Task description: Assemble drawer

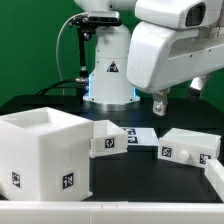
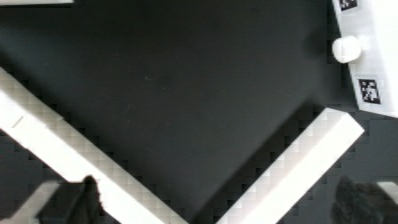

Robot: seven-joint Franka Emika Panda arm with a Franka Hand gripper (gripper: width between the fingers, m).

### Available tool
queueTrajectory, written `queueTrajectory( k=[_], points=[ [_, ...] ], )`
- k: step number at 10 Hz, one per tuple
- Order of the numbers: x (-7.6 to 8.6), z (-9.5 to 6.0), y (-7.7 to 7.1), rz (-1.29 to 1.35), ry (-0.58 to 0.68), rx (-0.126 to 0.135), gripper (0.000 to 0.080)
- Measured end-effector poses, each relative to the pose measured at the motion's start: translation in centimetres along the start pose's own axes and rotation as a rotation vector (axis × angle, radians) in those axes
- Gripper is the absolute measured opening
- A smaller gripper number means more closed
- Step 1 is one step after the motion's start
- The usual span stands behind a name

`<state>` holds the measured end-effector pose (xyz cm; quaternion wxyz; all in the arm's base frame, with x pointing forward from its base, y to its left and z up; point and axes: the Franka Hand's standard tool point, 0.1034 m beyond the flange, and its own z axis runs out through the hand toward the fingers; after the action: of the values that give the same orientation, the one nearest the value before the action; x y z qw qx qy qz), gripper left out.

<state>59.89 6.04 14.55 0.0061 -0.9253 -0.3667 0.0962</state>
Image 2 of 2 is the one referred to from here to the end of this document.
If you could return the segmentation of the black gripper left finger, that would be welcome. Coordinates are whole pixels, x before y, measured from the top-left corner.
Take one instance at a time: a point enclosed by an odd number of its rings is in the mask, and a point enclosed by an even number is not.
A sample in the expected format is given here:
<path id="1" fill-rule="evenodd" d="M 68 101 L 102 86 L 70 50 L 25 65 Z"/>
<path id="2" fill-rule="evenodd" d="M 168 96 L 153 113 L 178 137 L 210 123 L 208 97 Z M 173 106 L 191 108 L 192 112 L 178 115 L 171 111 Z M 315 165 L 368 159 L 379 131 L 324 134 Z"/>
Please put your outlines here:
<path id="1" fill-rule="evenodd" d="M 88 176 L 80 182 L 45 182 L 0 224 L 104 224 L 95 178 Z"/>

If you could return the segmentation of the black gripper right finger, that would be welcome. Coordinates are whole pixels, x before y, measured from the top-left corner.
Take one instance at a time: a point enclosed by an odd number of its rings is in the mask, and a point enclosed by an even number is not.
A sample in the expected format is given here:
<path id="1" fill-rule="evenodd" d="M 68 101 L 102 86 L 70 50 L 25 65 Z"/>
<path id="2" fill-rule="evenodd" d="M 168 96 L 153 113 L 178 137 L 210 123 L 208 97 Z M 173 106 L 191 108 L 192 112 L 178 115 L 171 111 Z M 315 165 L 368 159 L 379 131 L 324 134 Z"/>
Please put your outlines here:
<path id="1" fill-rule="evenodd" d="M 398 203 L 375 183 L 343 176 L 331 208 L 333 224 L 398 224 Z"/>

